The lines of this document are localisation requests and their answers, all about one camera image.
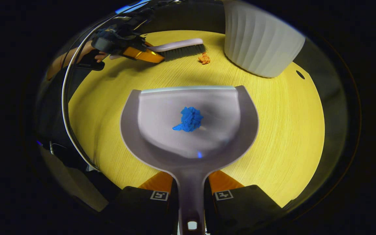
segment wooden table surface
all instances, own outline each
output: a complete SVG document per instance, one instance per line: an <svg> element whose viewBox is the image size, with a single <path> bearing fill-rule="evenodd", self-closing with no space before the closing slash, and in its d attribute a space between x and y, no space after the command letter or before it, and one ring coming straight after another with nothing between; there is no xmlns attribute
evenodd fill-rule
<svg viewBox="0 0 376 235"><path fill-rule="evenodd" d="M145 36L153 45L202 38L211 62L202 65L198 55L160 64L107 58L102 71L85 78L70 100L70 123L103 174L123 188L138 187L158 172L132 156L121 139L120 115L132 89L244 85L258 111L258 135L246 155L222 171L245 186L258 185L281 207L296 198L313 176L324 143L322 105L309 74L294 63L271 79L246 72L225 57L224 34L163 31Z"/></svg>

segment brush bristles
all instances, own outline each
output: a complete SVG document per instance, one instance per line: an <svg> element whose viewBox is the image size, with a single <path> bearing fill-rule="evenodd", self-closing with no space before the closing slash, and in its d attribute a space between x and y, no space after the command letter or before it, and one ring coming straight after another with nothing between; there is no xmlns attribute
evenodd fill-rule
<svg viewBox="0 0 376 235"><path fill-rule="evenodd" d="M206 52L206 47L204 44L193 45L193 46L185 46L176 48L173 50L159 52L160 55L164 57L163 61L170 61L177 58L182 58L189 55L198 55L203 52Z"/></svg>

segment white brush handle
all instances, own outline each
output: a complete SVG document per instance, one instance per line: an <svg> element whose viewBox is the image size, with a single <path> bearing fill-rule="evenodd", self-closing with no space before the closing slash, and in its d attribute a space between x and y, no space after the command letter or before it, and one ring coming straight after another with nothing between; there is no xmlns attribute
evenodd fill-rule
<svg viewBox="0 0 376 235"><path fill-rule="evenodd" d="M171 42L167 44L163 44L160 46L148 46L148 49L154 51L154 52L165 52L176 48L181 48L185 46L194 46L194 45L200 45L203 44L203 39L188 39L178 42Z"/></svg>

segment black background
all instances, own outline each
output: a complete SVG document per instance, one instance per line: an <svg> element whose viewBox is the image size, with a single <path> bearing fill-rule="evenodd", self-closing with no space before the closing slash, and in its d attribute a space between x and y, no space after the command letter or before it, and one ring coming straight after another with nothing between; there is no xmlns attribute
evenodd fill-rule
<svg viewBox="0 0 376 235"><path fill-rule="evenodd" d="M348 64L362 104L361 140L349 172L284 232L376 234L376 1L257 4L293 25L305 22L326 38ZM43 75L56 49L121 5L0 2L0 230L115 233L73 204L48 172L36 171L34 165L43 163L30 125L36 78Z"/></svg>

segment dustpan handle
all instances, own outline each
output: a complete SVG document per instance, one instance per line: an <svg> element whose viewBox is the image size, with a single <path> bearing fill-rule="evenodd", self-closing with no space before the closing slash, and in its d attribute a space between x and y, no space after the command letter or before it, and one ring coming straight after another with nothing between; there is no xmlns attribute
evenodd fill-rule
<svg viewBox="0 0 376 235"><path fill-rule="evenodd" d="M204 235L204 179L198 173L176 176L179 195L179 232L181 235ZM196 229L188 227L196 224Z"/></svg>

